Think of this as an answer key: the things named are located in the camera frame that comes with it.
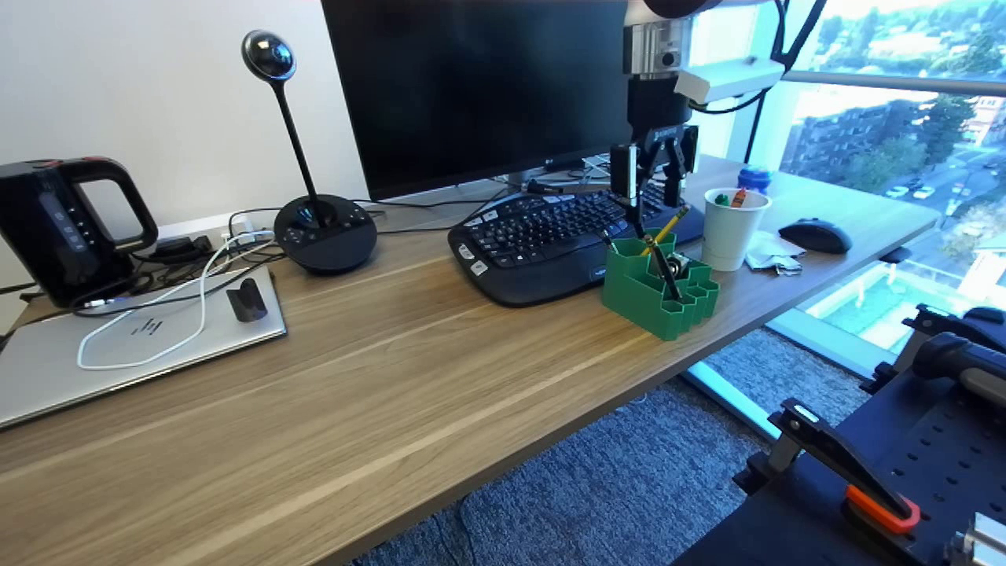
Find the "black electric kettle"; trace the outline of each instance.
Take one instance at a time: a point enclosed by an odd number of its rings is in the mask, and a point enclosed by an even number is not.
[[[102,221],[88,186],[108,182],[130,202],[137,235],[112,238]],[[130,171],[103,157],[0,165],[0,232],[61,308],[130,289],[136,279],[130,251],[158,241],[158,224]]]

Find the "glass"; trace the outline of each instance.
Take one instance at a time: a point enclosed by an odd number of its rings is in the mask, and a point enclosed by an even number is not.
[[[1006,308],[1006,101],[936,91],[777,85],[759,155],[810,175],[941,214],[899,265],[873,265],[800,303],[889,357],[919,303],[963,315]]]
[[[827,3],[799,64],[919,77],[1003,77],[1006,0]]]

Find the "black stand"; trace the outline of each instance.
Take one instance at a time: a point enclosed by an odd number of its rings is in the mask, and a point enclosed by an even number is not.
[[[640,206],[689,206],[683,202],[683,178],[696,168],[698,155],[698,125],[689,125],[689,102],[683,94],[672,91],[675,76],[634,76],[629,77],[629,123],[631,140],[638,143],[638,186],[640,186]],[[663,186],[650,186],[657,165],[663,168]],[[643,228],[660,228],[671,214],[646,214],[655,216]],[[689,206],[683,224],[675,225],[675,241],[702,238],[705,216],[698,206]]]
[[[377,241],[375,221],[355,202],[313,192],[311,168],[283,94],[283,82],[292,76],[290,42],[269,30],[248,30],[242,41],[242,57],[250,76],[273,88],[294,163],[308,187],[305,197],[290,202],[273,221],[279,249],[292,265],[311,272],[344,272],[367,265]]]

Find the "white device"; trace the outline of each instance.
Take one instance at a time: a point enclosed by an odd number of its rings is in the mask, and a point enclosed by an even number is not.
[[[678,64],[672,72],[678,76],[672,91],[698,106],[728,97],[747,97],[773,88],[783,77],[781,62],[759,57],[709,64]]]

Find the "computer monitor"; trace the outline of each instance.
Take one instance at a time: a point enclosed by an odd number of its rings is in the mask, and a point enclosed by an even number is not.
[[[625,0],[325,0],[375,202],[629,140]]]

